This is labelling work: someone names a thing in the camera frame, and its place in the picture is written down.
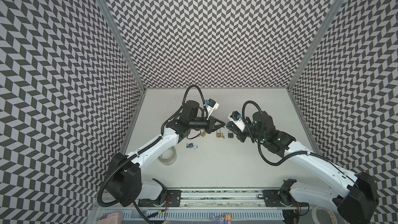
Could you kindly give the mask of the large brass padlock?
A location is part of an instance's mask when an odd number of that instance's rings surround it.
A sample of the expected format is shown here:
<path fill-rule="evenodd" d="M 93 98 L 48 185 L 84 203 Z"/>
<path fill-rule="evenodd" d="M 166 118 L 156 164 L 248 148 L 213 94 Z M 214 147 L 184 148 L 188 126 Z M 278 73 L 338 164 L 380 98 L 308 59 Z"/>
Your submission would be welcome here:
<path fill-rule="evenodd" d="M 216 131 L 216 137 L 217 137 L 217 138 L 222 138 L 222 139 L 225 138 L 224 134 L 222 133 L 222 131 L 221 131 L 220 129 L 218 129 L 218 130 Z"/>

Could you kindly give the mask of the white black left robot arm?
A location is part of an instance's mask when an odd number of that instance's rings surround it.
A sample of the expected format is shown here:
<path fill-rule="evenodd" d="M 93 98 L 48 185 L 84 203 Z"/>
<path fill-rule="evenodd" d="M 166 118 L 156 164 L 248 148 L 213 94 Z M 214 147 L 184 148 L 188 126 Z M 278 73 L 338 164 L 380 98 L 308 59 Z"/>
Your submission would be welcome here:
<path fill-rule="evenodd" d="M 187 100 L 189 91 L 184 93 L 179 109 L 162 123 L 158 136 L 135 151 L 128 154 L 119 152 L 112 158 L 97 193 L 99 206 L 129 206 L 141 199 L 156 201 L 157 204 L 164 202 L 166 186 L 157 179 L 151 183 L 143 182 L 142 173 L 167 150 L 186 139 L 191 130 L 210 134 L 226 125 L 211 115 L 219 103 L 213 99 L 206 100 L 203 92 L 198 92 L 200 102 Z"/>

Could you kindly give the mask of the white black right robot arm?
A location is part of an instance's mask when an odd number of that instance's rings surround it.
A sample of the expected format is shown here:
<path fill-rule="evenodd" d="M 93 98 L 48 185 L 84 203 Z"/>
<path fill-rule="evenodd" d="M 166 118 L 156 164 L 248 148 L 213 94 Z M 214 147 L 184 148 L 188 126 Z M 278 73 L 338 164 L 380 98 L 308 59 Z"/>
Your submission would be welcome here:
<path fill-rule="evenodd" d="M 327 185 L 316 187 L 286 179 L 278 190 L 282 205 L 313 204 L 338 213 L 349 224 L 371 223 L 379 204 L 373 176 L 344 169 L 276 129 L 272 117 L 254 101 L 246 101 L 242 111 L 231 112 L 228 119 L 227 129 L 241 142 L 250 138 L 265 163 L 277 167 L 291 161 Z"/>

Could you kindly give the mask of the blue padlock with key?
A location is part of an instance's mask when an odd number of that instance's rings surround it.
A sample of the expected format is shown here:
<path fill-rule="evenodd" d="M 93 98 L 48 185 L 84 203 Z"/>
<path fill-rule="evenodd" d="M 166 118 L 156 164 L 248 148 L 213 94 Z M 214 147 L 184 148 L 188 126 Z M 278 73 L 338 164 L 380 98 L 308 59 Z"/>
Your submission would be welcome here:
<path fill-rule="evenodd" d="M 198 145 L 195 145 L 195 144 L 193 144 L 193 143 L 187 143 L 186 144 L 186 148 L 193 148 L 193 149 L 197 149 L 198 148 Z"/>

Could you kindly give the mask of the clear tape roll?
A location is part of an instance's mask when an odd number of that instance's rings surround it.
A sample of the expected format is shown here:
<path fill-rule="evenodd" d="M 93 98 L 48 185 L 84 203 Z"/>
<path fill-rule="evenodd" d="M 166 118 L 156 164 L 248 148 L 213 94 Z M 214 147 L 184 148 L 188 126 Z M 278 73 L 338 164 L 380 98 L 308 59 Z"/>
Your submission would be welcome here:
<path fill-rule="evenodd" d="M 159 157 L 158 160 L 161 164 L 165 166 L 170 166 L 172 165 L 176 160 L 177 160 L 177 152 L 175 147 L 171 147 L 167 149 L 164 153 L 162 153 Z"/>

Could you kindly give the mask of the white tape roll bottom right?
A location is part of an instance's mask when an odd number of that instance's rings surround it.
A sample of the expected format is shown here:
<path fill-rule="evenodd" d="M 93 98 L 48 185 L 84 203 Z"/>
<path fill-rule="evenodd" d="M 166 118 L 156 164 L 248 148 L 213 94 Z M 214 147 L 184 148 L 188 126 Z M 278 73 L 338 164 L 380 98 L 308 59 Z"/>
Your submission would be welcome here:
<path fill-rule="evenodd" d="M 313 207 L 311 210 L 311 217 L 314 224 L 337 224 L 337 216 L 329 209 L 319 206 Z"/>

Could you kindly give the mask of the pink box bottom left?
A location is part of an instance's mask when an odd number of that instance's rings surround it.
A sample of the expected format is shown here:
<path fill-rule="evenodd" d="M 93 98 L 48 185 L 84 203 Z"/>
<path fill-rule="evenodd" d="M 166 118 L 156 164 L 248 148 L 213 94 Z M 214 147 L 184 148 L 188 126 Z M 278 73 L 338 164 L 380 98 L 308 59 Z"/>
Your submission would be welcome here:
<path fill-rule="evenodd" d="M 98 224 L 122 224 L 123 221 L 123 213 L 122 212 L 114 212 L 108 215 L 102 216 Z"/>

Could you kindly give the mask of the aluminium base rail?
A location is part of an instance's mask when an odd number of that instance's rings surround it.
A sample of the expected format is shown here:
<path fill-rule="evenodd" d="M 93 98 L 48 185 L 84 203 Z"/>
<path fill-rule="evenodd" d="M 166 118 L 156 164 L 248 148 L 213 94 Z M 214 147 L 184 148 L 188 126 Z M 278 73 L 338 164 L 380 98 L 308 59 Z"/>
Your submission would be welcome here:
<path fill-rule="evenodd" d="M 169 189 L 162 202 L 138 201 L 152 223 L 281 221 L 297 224 L 312 209 L 307 203 L 283 205 L 274 188 Z"/>

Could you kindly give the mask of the aluminium right corner post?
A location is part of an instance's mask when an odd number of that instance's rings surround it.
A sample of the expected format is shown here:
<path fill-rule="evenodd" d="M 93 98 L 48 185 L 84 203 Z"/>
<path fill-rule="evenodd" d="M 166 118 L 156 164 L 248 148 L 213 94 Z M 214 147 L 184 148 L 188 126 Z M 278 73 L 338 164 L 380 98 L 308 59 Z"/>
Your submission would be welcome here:
<path fill-rule="evenodd" d="M 294 73 L 292 80 L 290 81 L 287 90 L 291 92 L 294 86 L 297 84 L 299 78 L 305 71 L 307 65 L 309 64 L 312 56 L 314 55 L 315 51 L 317 50 L 318 46 L 320 45 L 321 41 L 323 40 L 324 36 L 326 35 L 329 27 L 331 26 L 334 18 L 337 16 L 339 10 L 341 9 L 345 0 L 334 0 L 329 12 L 327 13 L 325 19 L 323 20 L 318 32 L 314 36 L 307 52 L 305 53 L 300 65 L 298 66 L 296 72 Z"/>

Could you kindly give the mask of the aluminium corner post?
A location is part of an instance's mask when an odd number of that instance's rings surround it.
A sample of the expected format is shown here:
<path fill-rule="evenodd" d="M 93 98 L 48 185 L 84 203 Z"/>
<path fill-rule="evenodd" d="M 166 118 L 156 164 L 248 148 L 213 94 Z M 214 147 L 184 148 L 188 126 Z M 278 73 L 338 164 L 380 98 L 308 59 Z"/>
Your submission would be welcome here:
<path fill-rule="evenodd" d="M 294 86 L 297 84 L 299 78 L 305 71 L 307 65 L 309 64 L 312 56 L 314 55 L 315 51 L 317 50 L 318 46 L 320 45 L 321 41 L 323 40 L 324 36 L 326 35 L 329 27 L 331 26 L 334 18 L 337 16 L 339 10 L 341 9 L 345 0 L 334 0 L 329 12 L 327 13 L 325 19 L 323 20 L 318 32 L 314 36 L 307 52 L 305 53 L 300 65 L 298 66 L 296 72 L 294 73 L 292 80 L 290 81 L 287 90 L 291 92 Z"/>
<path fill-rule="evenodd" d="M 127 66 L 129 67 L 133 77 L 135 78 L 135 80 L 138 84 L 138 87 L 140 88 L 141 91 L 145 92 L 146 88 L 138 74 L 138 71 L 133 63 L 133 59 L 131 58 L 131 55 L 127 49 L 127 46 L 124 43 L 122 35 L 118 29 L 118 26 L 116 25 L 116 23 L 114 21 L 114 18 L 109 10 L 109 7 L 108 7 L 106 1 L 105 0 L 95 0 L 95 1 L 102 13 L 107 25 L 108 25 L 116 43 L 118 44 L 121 54 L 123 55 L 123 57 L 127 63 Z"/>

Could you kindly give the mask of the aluminium left corner post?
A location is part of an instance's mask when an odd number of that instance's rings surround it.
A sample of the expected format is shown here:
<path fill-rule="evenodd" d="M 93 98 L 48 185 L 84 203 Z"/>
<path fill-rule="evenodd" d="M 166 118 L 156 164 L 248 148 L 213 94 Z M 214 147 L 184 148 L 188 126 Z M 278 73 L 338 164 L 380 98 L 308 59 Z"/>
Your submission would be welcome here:
<path fill-rule="evenodd" d="M 127 63 L 127 66 L 129 67 L 133 77 L 135 78 L 135 80 L 138 84 L 138 87 L 140 88 L 141 91 L 145 92 L 146 88 L 138 74 L 138 71 L 133 63 L 133 59 L 131 58 L 131 55 L 127 49 L 127 46 L 124 43 L 122 35 L 118 29 L 118 26 L 116 25 L 116 23 L 114 21 L 114 18 L 109 10 L 109 7 L 108 7 L 106 1 L 105 0 L 95 0 L 95 1 L 102 13 L 107 25 L 108 25 L 116 43 L 118 44 L 121 54 L 123 55 L 123 57 Z"/>

